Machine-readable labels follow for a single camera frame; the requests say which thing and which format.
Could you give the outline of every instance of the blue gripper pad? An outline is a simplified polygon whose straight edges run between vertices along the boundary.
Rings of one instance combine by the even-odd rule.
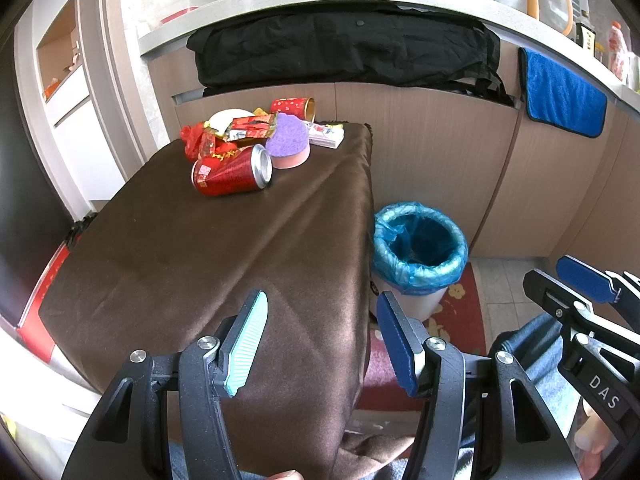
[[[567,254],[556,263],[558,278],[596,303],[613,303],[616,291],[606,274]]]
[[[382,292],[378,296],[377,309],[378,325],[396,379],[407,395],[413,397],[418,392],[418,377],[424,367],[422,343],[392,292]]]

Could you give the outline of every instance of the bottle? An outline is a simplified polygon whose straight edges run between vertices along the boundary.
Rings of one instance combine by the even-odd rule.
[[[611,23],[611,30],[607,39],[609,40],[609,70],[624,83],[628,73],[629,62],[625,37],[622,35],[618,22]]]

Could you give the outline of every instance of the black bag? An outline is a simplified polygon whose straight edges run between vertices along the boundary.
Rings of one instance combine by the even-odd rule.
[[[371,4],[344,9],[279,9],[196,31],[187,48],[204,95],[363,82],[469,91],[513,105],[497,75],[500,39],[478,20]]]

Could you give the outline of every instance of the blue microfiber cloth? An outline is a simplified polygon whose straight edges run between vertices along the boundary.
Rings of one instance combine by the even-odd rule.
[[[559,63],[528,48],[518,51],[520,85],[532,121],[595,138],[602,133],[607,97]]]

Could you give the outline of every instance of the silver screw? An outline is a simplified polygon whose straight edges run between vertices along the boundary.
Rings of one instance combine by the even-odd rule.
[[[141,363],[146,359],[146,352],[144,350],[134,350],[129,356],[129,361],[132,363]]]
[[[500,350],[495,356],[498,361],[506,365],[510,365],[511,363],[513,363],[513,356],[509,352],[505,352],[504,350]]]
[[[429,345],[434,350],[444,350],[447,347],[447,344],[444,342],[444,339],[440,339],[439,337],[428,338],[427,345]]]
[[[203,350],[218,349],[220,346],[220,339],[213,337],[212,335],[206,335],[198,339],[198,346]]]

